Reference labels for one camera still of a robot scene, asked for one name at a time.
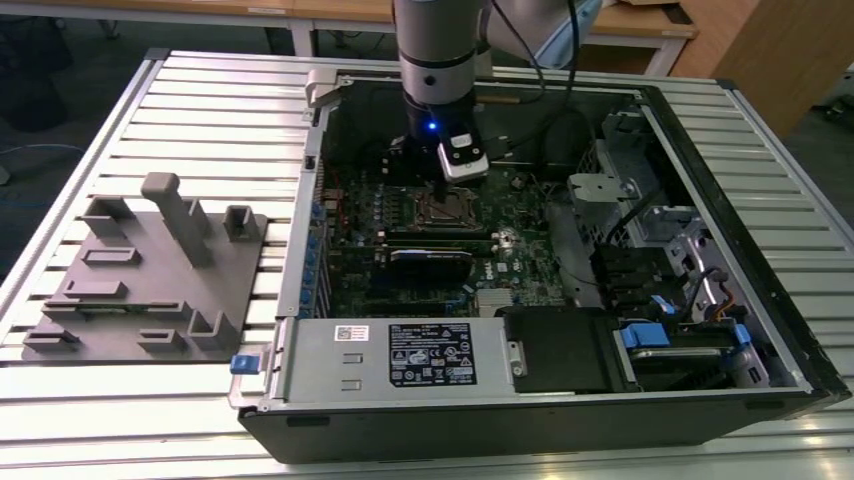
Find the wooden table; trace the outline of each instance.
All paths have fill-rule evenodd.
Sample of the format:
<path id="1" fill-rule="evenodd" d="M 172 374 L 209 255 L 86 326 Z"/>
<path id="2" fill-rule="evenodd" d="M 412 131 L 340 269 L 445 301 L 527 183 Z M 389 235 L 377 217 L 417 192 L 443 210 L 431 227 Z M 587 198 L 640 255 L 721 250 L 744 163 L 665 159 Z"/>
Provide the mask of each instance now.
<path id="1" fill-rule="evenodd" d="M 276 27 L 290 30 L 296 55 L 316 54 L 317 30 L 392 33 L 390 0 L 0 0 L 0 13 L 97 20 Z M 657 7 L 601 10 L 585 43 L 653 49 L 647 75 L 665 76 L 693 25 L 675 24 Z"/>
<path id="2" fill-rule="evenodd" d="M 393 32 L 390 0 L 293 0 L 290 17 L 308 19 L 310 30 Z M 659 7 L 613 5 L 601 10 L 584 43 L 655 50 L 645 75 L 665 76 L 687 40 L 696 36 L 695 25 L 672 23 Z M 313 54 L 309 39 L 297 41 Z"/>

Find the aluminum extrusion table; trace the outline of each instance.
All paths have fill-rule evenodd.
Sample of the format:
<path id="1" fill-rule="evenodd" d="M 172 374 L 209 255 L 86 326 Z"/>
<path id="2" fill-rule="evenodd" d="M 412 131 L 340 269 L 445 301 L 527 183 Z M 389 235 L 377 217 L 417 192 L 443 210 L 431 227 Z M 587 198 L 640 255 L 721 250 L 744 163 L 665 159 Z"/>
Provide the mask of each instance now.
<path id="1" fill-rule="evenodd" d="M 86 197 L 129 195 L 149 171 L 181 176 L 208 212 L 234 201 L 266 215 L 242 350 L 270 341 L 293 192 L 308 124 L 304 83 L 317 67 L 386 62 L 170 52 L 142 62 L 0 290 L 0 477 L 729 479 L 847 478 L 854 400 L 756 424 L 697 447 L 288 466 L 242 431 L 225 365 L 28 367 L 25 332 L 60 285 L 88 227 Z M 527 70 L 496 75 L 532 77 Z M 560 73 L 548 74 L 552 79 Z M 740 93 L 707 80 L 583 74 L 660 88 L 836 368 L 854 388 L 854 234 Z M 244 396 L 262 378 L 242 377 Z"/>

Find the blue tab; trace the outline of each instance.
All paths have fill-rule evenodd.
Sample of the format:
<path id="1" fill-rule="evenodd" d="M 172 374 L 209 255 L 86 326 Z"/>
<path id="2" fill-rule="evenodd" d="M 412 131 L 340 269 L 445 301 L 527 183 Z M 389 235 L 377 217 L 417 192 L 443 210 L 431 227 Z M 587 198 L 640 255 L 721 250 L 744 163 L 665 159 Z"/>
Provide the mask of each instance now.
<path id="1" fill-rule="evenodd" d="M 668 347 L 669 339 L 660 323 L 632 323 L 619 331 L 625 348 Z"/>
<path id="2" fill-rule="evenodd" d="M 257 355 L 234 355 L 230 357 L 232 375 L 257 375 L 261 369 L 261 357 Z"/>
<path id="3" fill-rule="evenodd" d="M 652 295 L 652 300 L 661 306 L 661 310 L 667 315 L 672 315 L 673 313 L 676 313 L 676 307 L 673 307 L 669 302 L 664 300 L 664 297 L 661 297 L 660 295 Z"/>
<path id="4" fill-rule="evenodd" d="M 752 342 L 747 327 L 740 324 L 735 325 L 735 340 L 737 340 L 739 345 L 749 345 L 749 342 Z"/>
<path id="5" fill-rule="evenodd" d="M 637 338 L 635 337 L 635 333 L 628 330 L 628 327 L 623 328 L 619 334 L 623 337 L 623 345 L 625 345 L 625 348 L 635 348 L 637 346 Z"/>

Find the metal bracket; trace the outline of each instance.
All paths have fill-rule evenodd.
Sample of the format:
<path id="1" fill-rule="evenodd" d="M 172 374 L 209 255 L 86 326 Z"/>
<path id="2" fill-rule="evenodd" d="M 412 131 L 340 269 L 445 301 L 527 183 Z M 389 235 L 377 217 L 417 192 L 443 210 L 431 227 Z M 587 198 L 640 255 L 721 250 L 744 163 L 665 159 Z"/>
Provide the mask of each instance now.
<path id="1" fill-rule="evenodd" d="M 328 105 L 338 98 L 337 89 L 352 85 L 352 80 L 340 80 L 334 68 L 313 68 L 305 80 L 305 102 L 310 108 Z"/>
<path id="2" fill-rule="evenodd" d="M 616 203 L 631 197 L 623 183 L 604 173 L 576 173 L 569 175 L 572 196 L 585 202 Z"/>
<path id="3" fill-rule="evenodd" d="M 524 363 L 521 342 L 507 342 L 507 358 L 509 360 L 509 372 L 513 377 L 524 377 L 528 374 L 528 366 Z"/>
<path id="4" fill-rule="evenodd" d="M 699 213 L 693 207 L 649 208 L 639 222 L 644 239 L 649 242 L 668 242 L 696 217 Z"/>

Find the warning label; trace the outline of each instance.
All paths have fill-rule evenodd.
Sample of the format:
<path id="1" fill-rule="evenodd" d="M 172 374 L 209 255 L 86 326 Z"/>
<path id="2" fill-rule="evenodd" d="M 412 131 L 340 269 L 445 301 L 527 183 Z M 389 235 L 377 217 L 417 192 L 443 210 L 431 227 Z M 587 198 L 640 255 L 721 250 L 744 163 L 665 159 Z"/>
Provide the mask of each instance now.
<path id="1" fill-rule="evenodd" d="M 476 385 L 469 325 L 389 325 L 388 363 L 394 387 Z"/>

